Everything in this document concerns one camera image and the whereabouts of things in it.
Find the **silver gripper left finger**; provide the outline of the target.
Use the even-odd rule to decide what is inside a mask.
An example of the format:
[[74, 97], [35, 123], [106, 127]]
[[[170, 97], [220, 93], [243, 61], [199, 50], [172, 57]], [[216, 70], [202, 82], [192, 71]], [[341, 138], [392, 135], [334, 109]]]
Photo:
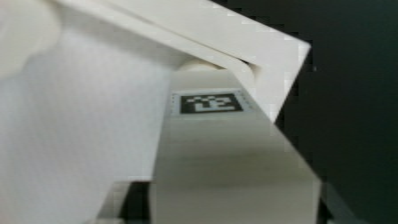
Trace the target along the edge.
[[94, 224], [151, 224], [149, 181], [112, 184]]

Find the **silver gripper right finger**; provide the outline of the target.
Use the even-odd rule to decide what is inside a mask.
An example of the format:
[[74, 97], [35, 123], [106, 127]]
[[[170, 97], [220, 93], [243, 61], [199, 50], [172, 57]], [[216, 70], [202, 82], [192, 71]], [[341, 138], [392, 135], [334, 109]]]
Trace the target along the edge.
[[321, 192], [316, 224], [355, 224], [355, 217], [337, 196]]

